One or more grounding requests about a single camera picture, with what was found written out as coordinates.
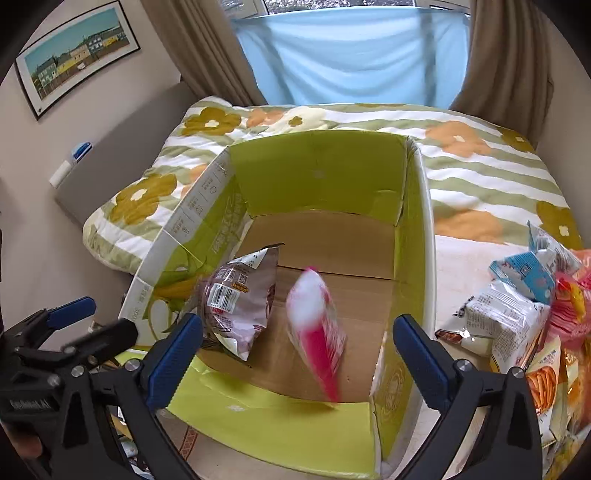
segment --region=brown cardboard bottom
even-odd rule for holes
[[[302,270],[324,278],[347,333],[337,373],[341,401],[366,402],[392,303],[394,227],[360,215],[308,211],[257,217],[237,257],[276,243],[276,294],[268,327],[246,363],[214,351],[209,367],[252,385],[304,400],[326,400],[287,336],[285,300]]]

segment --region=cardboard box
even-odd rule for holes
[[[411,313],[430,335],[434,327],[433,219],[416,146],[393,134],[341,130],[227,148],[158,235],[121,316],[136,322],[139,344],[149,347],[170,331],[198,278],[274,243],[284,243],[275,303],[247,363],[199,352],[169,409],[267,462],[388,477],[420,408],[392,321]],[[325,279],[348,334],[340,404],[324,403],[285,332],[285,298],[308,266]]]

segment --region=painting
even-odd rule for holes
[[[139,50],[119,1],[72,18],[25,48],[15,62],[22,89],[39,119],[100,69]]]

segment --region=painted sky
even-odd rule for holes
[[[75,48],[84,37],[98,33],[109,28],[117,27],[119,19],[115,8],[109,8],[104,12],[93,15],[90,18],[66,28],[55,37],[35,48],[25,57],[29,72],[35,72],[38,65],[46,61],[52,55],[58,57],[62,53]]]

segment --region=bedspread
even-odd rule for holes
[[[519,133],[418,105],[243,108],[216,97],[191,106],[144,176],[90,216],[83,229],[85,245],[111,268],[135,273],[182,196],[225,147],[312,129],[413,137],[426,168],[439,235],[526,245],[529,220],[568,248],[582,248],[560,189]]]

